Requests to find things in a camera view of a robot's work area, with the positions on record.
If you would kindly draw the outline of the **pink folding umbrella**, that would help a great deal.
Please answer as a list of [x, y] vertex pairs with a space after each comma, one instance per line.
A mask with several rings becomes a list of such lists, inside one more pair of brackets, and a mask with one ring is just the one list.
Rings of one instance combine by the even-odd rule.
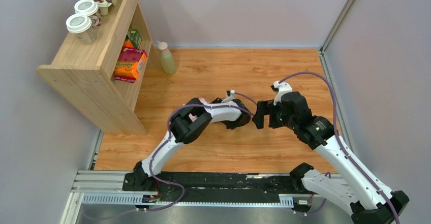
[[[208, 103], [208, 101], [204, 98], [193, 98], [191, 99], [187, 104], [191, 105], [191, 104], [204, 104], [204, 103]], [[191, 112], [189, 113], [189, 118], [191, 120], [191, 122], [194, 122], [195, 120], [198, 119], [199, 116], [201, 116], [203, 113], [205, 113], [206, 110], [203, 107], [193, 107], [191, 109]]]

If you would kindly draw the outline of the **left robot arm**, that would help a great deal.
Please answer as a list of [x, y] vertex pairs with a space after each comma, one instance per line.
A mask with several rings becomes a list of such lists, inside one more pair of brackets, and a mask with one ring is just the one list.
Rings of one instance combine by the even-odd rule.
[[183, 146], [197, 140], [211, 123], [221, 122], [233, 130], [248, 124], [253, 113], [240, 99], [216, 98], [212, 102], [193, 98], [174, 110], [167, 120], [167, 132], [153, 152], [133, 169], [134, 182], [144, 186], [161, 173], [165, 163]]

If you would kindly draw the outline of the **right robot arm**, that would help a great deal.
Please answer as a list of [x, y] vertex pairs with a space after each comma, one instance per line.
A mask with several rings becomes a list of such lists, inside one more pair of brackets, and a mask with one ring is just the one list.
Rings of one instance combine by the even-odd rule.
[[302, 163], [290, 175], [300, 189], [315, 192], [346, 211], [354, 223], [392, 223], [409, 202], [402, 191], [393, 191], [380, 181], [353, 154], [333, 124], [312, 114], [304, 96], [288, 92], [278, 101], [259, 101], [252, 121], [258, 129], [264, 127], [269, 115], [269, 127], [288, 127], [297, 138], [324, 157], [342, 176], [346, 186], [318, 173]]

